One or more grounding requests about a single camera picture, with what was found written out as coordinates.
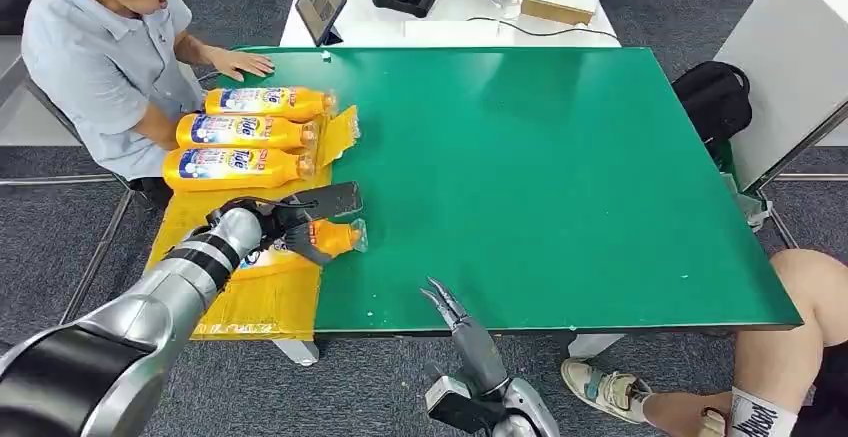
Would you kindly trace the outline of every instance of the white sock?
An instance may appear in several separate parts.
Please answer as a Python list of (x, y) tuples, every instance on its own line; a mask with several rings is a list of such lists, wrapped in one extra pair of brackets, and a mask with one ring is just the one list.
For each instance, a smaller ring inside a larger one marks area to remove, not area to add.
[(798, 416), (733, 387), (727, 437), (789, 437)]
[(649, 392), (642, 392), (639, 390), (633, 390), (630, 394), (630, 412), (633, 413), (634, 420), (644, 420), (648, 422), (648, 419), (645, 417), (645, 402), (648, 401), (648, 398), (654, 394)]

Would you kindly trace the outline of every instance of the knee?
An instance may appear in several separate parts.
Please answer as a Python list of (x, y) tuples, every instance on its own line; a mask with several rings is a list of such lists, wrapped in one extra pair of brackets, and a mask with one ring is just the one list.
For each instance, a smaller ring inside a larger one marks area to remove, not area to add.
[(848, 267), (815, 250), (789, 249), (772, 256), (771, 264), (793, 301), (826, 291), (848, 279)]

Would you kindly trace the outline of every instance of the gray carpet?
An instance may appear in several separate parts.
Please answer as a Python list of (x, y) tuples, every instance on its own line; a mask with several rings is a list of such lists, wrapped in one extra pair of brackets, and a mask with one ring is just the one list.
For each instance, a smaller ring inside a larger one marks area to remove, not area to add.
[[(291, 0), (186, 0), (192, 30), (218, 45), (274, 44)], [(652, 47), (670, 78), (709, 59), (751, 0), (603, 0), (625, 45)], [(794, 166), (848, 171), (845, 149), (815, 150)], [(0, 175), (96, 171), (81, 149), (0, 148)], [(840, 184), (776, 183), (767, 189), (798, 241), (848, 261)], [(16, 342), (56, 322), (121, 195), (116, 184), (0, 192), (0, 341)], [(141, 273), (160, 214), (137, 207), (121, 224), (85, 307), (105, 302)], [(773, 224), (758, 234), (783, 248)], [(544, 336), (497, 339), (507, 366), (545, 397), (563, 435), (660, 435), (595, 412), (564, 391), (560, 350)], [(301, 368), (269, 342), (195, 342), (180, 356), (148, 436), (462, 435), (426, 418), (421, 371), (457, 365), (445, 339), (319, 342), (323, 359)], [(635, 371), (659, 390), (715, 392), (731, 379), (732, 341), (700, 334), (622, 339), (595, 363)]]

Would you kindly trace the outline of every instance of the tide detergent bottle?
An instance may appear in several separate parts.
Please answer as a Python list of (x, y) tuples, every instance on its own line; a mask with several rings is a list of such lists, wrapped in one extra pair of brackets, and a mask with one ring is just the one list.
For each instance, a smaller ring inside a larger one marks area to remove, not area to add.
[(177, 124), (177, 144), (184, 148), (241, 147), (295, 150), (313, 148), (318, 123), (252, 115), (188, 114)]
[(207, 114), (268, 115), (306, 122), (335, 108), (332, 93), (306, 87), (215, 89), (206, 94)]
[[(368, 235), (363, 219), (356, 219), (350, 224), (316, 220), (309, 225), (311, 244), (316, 250), (333, 259), (351, 250), (368, 250)], [(239, 264), (233, 279), (262, 277), (315, 265), (306, 257), (289, 250), (290, 246), (295, 245), (297, 243), (283, 238), (277, 239), (267, 250), (253, 252)]]
[(177, 149), (165, 156), (165, 182), (175, 191), (279, 187), (315, 173), (312, 155), (278, 149)]

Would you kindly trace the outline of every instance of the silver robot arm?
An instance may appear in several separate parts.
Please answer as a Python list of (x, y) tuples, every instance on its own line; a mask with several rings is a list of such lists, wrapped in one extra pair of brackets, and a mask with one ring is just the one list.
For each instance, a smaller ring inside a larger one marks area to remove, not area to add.
[(311, 220), (360, 208), (358, 187), (347, 183), (280, 202), (239, 199), (213, 212), (210, 227), (124, 294), (0, 359), (0, 434), (139, 435), (177, 355), (242, 259)]
[(460, 378), (430, 369), (434, 382), (425, 394), (427, 413), (451, 427), (493, 437), (559, 437), (559, 426), (542, 397), (526, 380), (509, 377), (495, 342), (442, 283), (421, 292), (451, 330), (462, 357)]

